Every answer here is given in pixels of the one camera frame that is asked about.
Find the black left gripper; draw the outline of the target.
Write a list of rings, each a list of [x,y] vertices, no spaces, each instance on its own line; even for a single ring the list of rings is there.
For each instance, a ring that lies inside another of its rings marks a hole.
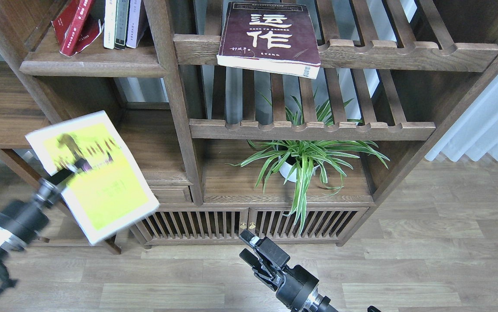
[[[36,239],[49,223],[43,210],[52,208],[60,199],[68,181],[78,172],[88,172],[91,165],[85,158],[62,168],[53,176],[40,180],[40,187],[24,202],[15,200],[0,211],[0,248],[22,250]]]

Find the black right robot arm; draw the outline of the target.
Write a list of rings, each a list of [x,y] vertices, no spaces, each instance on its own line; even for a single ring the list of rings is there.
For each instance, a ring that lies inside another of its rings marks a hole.
[[[319,280],[300,265],[289,268],[290,256],[268,237],[263,239],[247,229],[239,238],[255,252],[243,249],[239,256],[251,266],[254,275],[292,312],[335,312],[330,298],[318,293]]]

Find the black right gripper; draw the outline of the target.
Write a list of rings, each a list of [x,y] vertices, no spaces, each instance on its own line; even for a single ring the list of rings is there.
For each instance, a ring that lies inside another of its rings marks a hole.
[[[318,309],[319,280],[300,265],[287,266],[290,256],[271,239],[260,239],[247,229],[239,233],[239,239],[250,246],[256,255],[243,249],[239,256],[254,271],[254,275],[275,292],[276,298],[288,309]]]

